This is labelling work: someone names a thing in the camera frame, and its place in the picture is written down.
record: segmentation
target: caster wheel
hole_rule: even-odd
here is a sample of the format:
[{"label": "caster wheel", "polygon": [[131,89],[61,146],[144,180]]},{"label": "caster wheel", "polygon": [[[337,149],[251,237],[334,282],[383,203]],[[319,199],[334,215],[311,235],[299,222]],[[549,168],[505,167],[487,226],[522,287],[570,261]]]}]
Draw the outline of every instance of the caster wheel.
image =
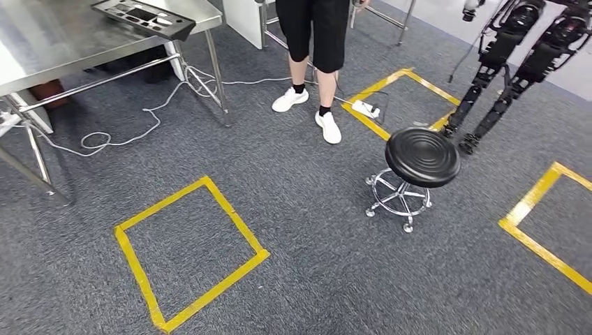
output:
[{"label": "caster wheel", "polygon": [[403,225],[403,231],[406,233],[413,231],[413,218],[411,216],[407,216],[407,223]]}]

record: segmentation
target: cable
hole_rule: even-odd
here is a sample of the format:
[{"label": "cable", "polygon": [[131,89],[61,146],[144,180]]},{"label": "cable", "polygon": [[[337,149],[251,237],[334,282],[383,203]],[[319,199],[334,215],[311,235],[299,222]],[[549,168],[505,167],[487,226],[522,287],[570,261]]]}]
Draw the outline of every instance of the cable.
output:
[{"label": "cable", "polygon": [[[184,80],[183,82],[180,82],[179,84],[177,84],[177,86],[175,87],[175,89],[173,89],[173,90],[172,90],[171,94],[168,96],[168,98],[166,99],[166,101],[165,101],[165,102],[164,102],[162,105],[159,105],[159,106],[157,106],[157,107],[154,107],[154,108],[143,108],[143,109],[142,109],[144,112],[148,112],[148,113],[150,113],[150,115],[151,115],[151,116],[152,116],[152,117],[153,117],[153,118],[156,120],[156,124],[154,124],[153,126],[151,126],[151,127],[150,127],[150,128],[147,130],[147,131],[145,131],[145,132],[144,132],[144,133],[142,133],[141,135],[138,135],[138,136],[132,137],[131,139],[129,139],[129,140],[125,141],[125,142],[121,142],[121,143],[112,143],[112,142],[111,142],[111,139],[112,139],[112,136],[111,136],[111,134],[109,134],[109,133],[105,133],[105,132],[103,132],[103,131],[96,131],[96,132],[94,132],[94,133],[90,133],[90,134],[88,134],[88,135],[85,135],[85,136],[84,136],[84,137],[83,137],[83,138],[80,140],[80,146],[81,146],[82,148],[89,149],[89,150],[94,150],[94,151],[92,151],[92,152],[90,152],[90,153],[88,153],[88,154],[83,154],[83,153],[81,153],[81,152],[78,152],[78,151],[76,151],[76,150],[72,150],[72,149],[69,149],[69,148],[66,148],[66,147],[60,146],[60,145],[58,145],[58,144],[55,144],[53,141],[51,141],[51,139],[50,139],[50,138],[49,138],[49,137],[48,137],[48,136],[47,136],[47,135],[46,135],[46,134],[45,134],[45,133],[44,133],[44,132],[43,132],[41,129],[39,129],[37,126],[35,126],[35,125],[34,125],[33,123],[31,123],[29,120],[21,120],[21,122],[22,122],[23,124],[26,124],[27,126],[30,126],[30,127],[31,127],[32,129],[34,129],[34,130],[35,130],[37,133],[39,133],[39,135],[40,135],[41,137],[43,137],[43,138],[44,138],[44,139],[47,141],[47,143],[48,143],[48,144],[49,144],[51,147],[54,147],[54,148],[56,148],[56,149],[60,149],[60,150],[67,151],[67,152],[69,152],[69,153],[71,153],[71,154],[75,154],[75,155],[78,155],[78,156],[81,156],[81,157],[90,157],[90,156],[96,155],[98,152],[100,152],[101,150],[103,150],[103,149],[104,149],[104,148],[106,148],[106,147],[120,147],[120,146],[123,146],[123,145],[126,145],[126,144],[130,144],[130,143],[132,143],[132,142],[134,142],[134,141],[136,141],[136,140],[139,140],[139,139],[142,139],[142,138],[144,138],[145,136],[147,136],[148,134],[150,134],[150,133],[151,133],[151,132],[152,132],[154,129],[158,128],[158,126],[160,126],[160,125],[161,125],[162,121],[161,121],[161,120],[160,120],[160,119],[159,119],[159,118],[156,116],[156,114],[154,113],[154,111],[155,111],[155,110],[159,110],[159,109],[161,109],[161,108],[163,108],[163,107],[167,106],[167,105],[170,103],[170,101],[171,101],[172,97],[173,97],[173,96],[175,96],[175,94],[177,93],[177,91],[179,91],[179,88],[180,88],[181,86],[183,86],[184,84],[187,84],[187,85],[189,86],[189,88],[190,88],[192,91],[194,91],[194,92],[195,92],[197,95],[199,95],[199,96],[202,96],[202,97],[205,97],[205,98],[209,98],[209,97],[210,97],[210,96],[209,96],[209,94],[202,94],[202,93],[201,93],[201,91],[202,91],[203,87],[196,88],[195,86],[193,86],[193,84],[191,84],[191,83],[189,82],[189,80],[188,80],[188,79],[189,79],[188,73],[191,73],[193,76],[195,76],[195,77],[197,77],[197,78],[200,78],[200,79],[202,79],[201,77],[199,77],[199,75],[197,75],[197,74],[194,72],[194,71],[197,71],[197,72],[199,72],[200,74],[204,75],[205,77],[209,77],[209,78],[211,78],[211,79],[209,79],[209,80],[206,80],[206,81],[204,82],[204,84],[209,84],[210,82],[213,82],[213,81],[215,81],[215,80],[216,80],[216,78],[215,78],[213,75],[210,75],[209,73],[202,72],[201,70],[197,69],[197,68],[196,68],[196,67],[194,67],[194,66],[190,66],[190,65],[188,65],[187,63],[184,63],[184,65],[185,65],[185,71],[184,71],[184,74],[185,74],[185,78],[186,78],[186,80]],[[292,79],[292,78],[291,78],[291,77],[285,77],[285,78],[265,78],[265,79],[257,80],[257,81],[254,81],[254,82],[242,82],[242,81],[236,81],[236,82],[223,82],[223,84],[227,84],[227,85],[233,85],[233,84],[247,84],[247,85],[252,85],[252,84],[260,84],[260,83],[262,83],[262,82],[277,82],[277,81],[284,81],[284,80],[290,80],[290,79]],[[216,93],[217,93],[217,91],[218,91],[218,87],[217,87],[217,85],[216,85],[216,86],[214,87],[214,89],[212,90],[212,93],[213,93],[213,94],[216,94]],[[0,126],[1,126],[1,127],[10,127],[10,128],[12,128],[12,127],[14,127],[14,128],[24,128],[24,127],[25,127],[24,125],[4,126],[4,125],[1,125],[1,124],[0,124]],[[90,137],[92,137],[92,136],[95,136],[95,135],[102,135],[102,136],[106,137],[106,141],[105,141],[103,144],[98,144],[98,145],[87,145],[87,144],[86,144],[86,141],[87,141],[87,140],[88,140]]]}]

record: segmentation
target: stainless steel table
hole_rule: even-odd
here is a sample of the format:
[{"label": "stainless steel table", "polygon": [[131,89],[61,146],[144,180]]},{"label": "stainless steel table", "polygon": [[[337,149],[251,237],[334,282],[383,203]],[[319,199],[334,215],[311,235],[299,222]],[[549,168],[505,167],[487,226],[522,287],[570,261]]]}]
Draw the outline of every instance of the stainless steel table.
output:
[{"label": "stainless steel table", "polygon": [[[224,122],[230,125],[222,79],[210,29],[222,25],[222,13],[207,0],[142,0],[195,20],[192,34],[204,32],[207,38],[219,97],[198,79],[223,110]],[[0,96],[23,120],[34,120],[28,112],[131,73],[170,61],[179,79],[184,78],[185,62],[177,42],[146,36],[125,24],[106,19],[89,5],[98,0],[0,0]],[[49,82],[68,74],[92,68],[158,45],[165,45],[169,54],[106,80],[92,82],[62,94],[46,98],[34,105],[16,99],[15,92]],[[0,146],[0,159],[20,171],[32,182],[62,203],[69,200],[51,185],[49,174],[31,128],[26,125],[31,147],[36,155],[41,176],[33,173],[16,157]]]}]

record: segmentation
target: table leg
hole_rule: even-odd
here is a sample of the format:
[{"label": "table leg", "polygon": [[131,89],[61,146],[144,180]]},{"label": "table leg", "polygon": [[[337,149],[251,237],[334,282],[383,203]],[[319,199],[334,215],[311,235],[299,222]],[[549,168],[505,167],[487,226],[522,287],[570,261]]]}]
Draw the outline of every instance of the table leg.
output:
[{"label": "table leg", "polygon": [[267,47],[267,39],[265,32],[267,31],[267,2],[264,1],[259,5],[259,20],[261,25],[261,47],[265,49]]},{"label": "table leg", "polygon": [[[19,106],[14,104],[9,97],[4,98],[4,102],[11,108],[11,110],[20,117],[23,121],[29,120],[23,113],[20,112]],[[13,166],[16,170],[26,176],[29,180],[31,180],[35,185],[41,187],[44,191],[47,192],[49,195],[55,195],[60,202],[67,206],[70,204],[70,200],[62,195],[56,188],[51,185],[50,181],[50,174],[47,171],[47,167],[45,165],[45,160],[43,159],[43,155],[41,154],[41,150],[39,149],[37,140],[35,135],[33,134],[33,130],[29,124],[25,123],[25,128],[27,130],[27,135],[29,137],[29,141],[31,143],[31,148],[35,153],[35,158],[37,160],[37,164],[39,165],[39,169],[41,170],[42,178],[39,178],[35,173],[29,170],[24,164],[22,164],[16,157],[10,155],[8,152],[3,150],[0,147],[0,158],[4,159],[9,165]]]},{"label": "table leg", "polygon": [[222,108],[224,125],[229,127],[232,124],[230,113],[228,112],[228,103],[226,102],[226,93],[224,92],[224,85],[222,83],[222,74],[220,74],[220,67],[218,65],[218,56],[216,55],[216,46],[214,45],[214,39],[212,33],[208,29],[205,31],[205,37],[207,39],[207,46],[209,48],[209,56],[212,58],[212,65],[214,67],[214,77],[216,77],[216,85],[218,85],[219,94],[219,105]]},{"label": "table leg", "polygon": [[407,30],[407,24],[409,23],[409,19],[413,14],[413,9],[415,8],[415,1],[416,0],[411,0],[411,5],[409,5],[409,10],[407,10],[407,16],[405,16],[405,21],[403,22],[403,29],[401,30],[401,35],[399,35],[399,42],[397,42],[397,45],[403,44],[403,37],[405,36],[405,31]]},{"label": "table leg", "polygon": [[41,150],[39,149],[37,139],[35,138],[35,135],[33,134],[33,130],[31,129],[31,126],[29,124],[25,124],[24,127],[27,131],[27,136],[29,137],[29,142],[31,143],[31,148],[33,149],[33,152],[35,153],[35,158],[37,159],[37,165],[39,166],[39,170],[41,171],[41,177],[43,178],[43,180],[46,183],[51,184],[52,181],[50,179],[50,173],[47,171],[47,167],[45,166],[45,160],[43,159],[43,155],[41,153]]},{"label": "table leg", "polygon": [[[178,47],[176,41],[170,41],[164,44],[165,45],[165,50],[167,52],[167,55],[172,55],[175,53],[178,54],[182,54],[181,53],[181,48]],[[175,59],[171,59],[170,60],[170,65],[172,66],[172,70],[175,72],[175,75],[177,76],[177,78],[179,78],[179,80],[181,80],[182,82],[184,82],[186,80],[185,78],[185,73],[183,72],[183,65],[181,64],[181,60],[183,58],[181,57],[181,59],[175,58]]]},{"label": "table leg", "polygon": [[43,179],[39,178],[23,163],[21,163],[16,157],[4,150],[2,146],[0,146],[0,159],[2,159],[3,161],[7,162],[10,166],[15,168],[33,184],[41,187],[47,194],[55,196],[64,206],[68,206],[70,204],[70,200],[68,198],[61,194],[56,188],[46,183]]}]

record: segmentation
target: yellow tape square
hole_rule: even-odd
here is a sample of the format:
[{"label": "yellow tape square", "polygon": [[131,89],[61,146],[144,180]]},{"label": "yellow tape square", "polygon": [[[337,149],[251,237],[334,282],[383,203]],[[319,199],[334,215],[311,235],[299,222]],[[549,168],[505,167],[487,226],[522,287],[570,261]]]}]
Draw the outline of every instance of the yellow tape square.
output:
[{"label": "yellow tape square", "polygon": [[[133,227],[140,221],[144,220],[145,218],[155,214],[156,212],[160,211],[164,207],[172,204],[173,202],[181,199],[185,195],[197,190],[201,186],[205,186],[208,191],[212,194],[214,199],[218,202],[220,207],[224,210],[224,212],[230,217],[233,221],[237,229],[241,232],[244,238],[247,240],[251,248],[255,251],[255,255],[244,263],[241,267],[236,269],[233,273],[228,275],[224,278],[220,283],[216,284],[213,288],[207,291],[204,295],[197,298],[193,303],[187,306],[183,311],[176,314],[172,317],[169,321],[165,321],[163,314],[161,313],[160,308],[158,307],[158,302],[152,289],[150,287],[150,282],[148,281],[148,277],[144,272],[144,269],[140,265],[140,261],[138,257],[135,255],[135,252],[131,246],[128,236],[125,233],[125,230]],[[148,305],[148,310],[150,312],[150,318],[156,327],[163,330],[166,333],[170,333],[178,326],[180,326],[183,322],[187,321],[192,315],[197,313],[200,309],[202,309],[205,305],[209,304],[212,300],[214,300],[217,296],[219,296],[222,292],[228,289],[232,284],[236,283],[240,278],[244,277],[247,273],[249,273],[252,269],[254,269],[257,265],[259,265],[265,258],[269,257],[269,252],[265,250],[255,238],[255,235],[249,230],[249,227],[243,222],[237,212],[232,208],[232,205],[226,200],[222,192],[216,187],[216,184],[208,177],[205,176],[193,184],[181,189],[180,191],[176,192],[175,194],[170,195],[169,197],[157,202],[155,205],[149,207],[148,209],[142,211],[141,213],[137,214],[136,216],[128,219],[127,221],[115,226],[115,237],[121,246],[124,255],[129,263],[131,271],[135,277],[138,286],[140,287],[140,291],[146,300],[146,304]]]},{"label": "yellow tape square", "polygon": [[499,225],[515,239],[522,242],[527,248],[539,255],[543,260],[547,261],[562,274],[566,275],[584,291],[592,295],[592,283],[588,279],[584,278],[581,274],[564,263],[564,261],[560,260],[557,256],[550,253],[547,249],[543,248],[539,243],[518,229],[520,222],[533,210],[534,206],[539,203],[542,197],[561,176],[569,177],[587,188],[589,191],[592,191],[592,183],[589,180],[565,166],[553,162],[551,167],[537,181],[535,186],[524,196],[524,198],[522,198],[522,200],[520,200],[520,202],[518,202],[518,204],[516,204],[516,206],[514,206],[512,211],[510,211],[505,218],[499,221]]},{"label": "yellow tape square", "polygon": [[[419,75],[417,75],[416,73],[413,72],[412,68],[403,68],[403,69],[398,70],[397,72],[389,75],[388,77],[385,77],[385,78],[379,80],[378,82],[372,84],[370,87],[366,88],[364,91],[359,92],[358,94],[353,96],[351,99],[349,99],[348,103],[341,104],[341,106],[343,109],[347,110],[350,114],[352,114],[356,119],[358,119],[360,122],[362,122],[366,127],[370,128],[373,132],[375,132],[376,135],[380,136],[383,140],[386,141],[389,139],[390,133],[388,133],[386,130],[382,129],[379,125],[375,124],[372,120],[370,120],[365,115],[354,111],[351,104],[353,104],[356,100],[363,101],[364,99],[371,96],[374,92],[384,89],[386,86],[392,84],[393,82],[396,82],[398,79],[405,77],[405,76],[420,83],[423,87],[429,89],[430,91],[434,92],[435,94],[438,94],[442,98],[449,101],[451,104],[453,104],[455,106],[458,106],[461,104],[459,99],[455,98],[454,96],[451,96],[450,94],[439,89],[438,87],[436,87],[432,83],[421,78]],[[446,124],[446,122],[448,120],[448,116],[451,115],[455,110],[456,109],[451,110],[446,115],[441,117],[438,121],[436,121],[434,124],[432,124],[430,126],[430,128],[434,129],[435,131],[439,131]]]}]

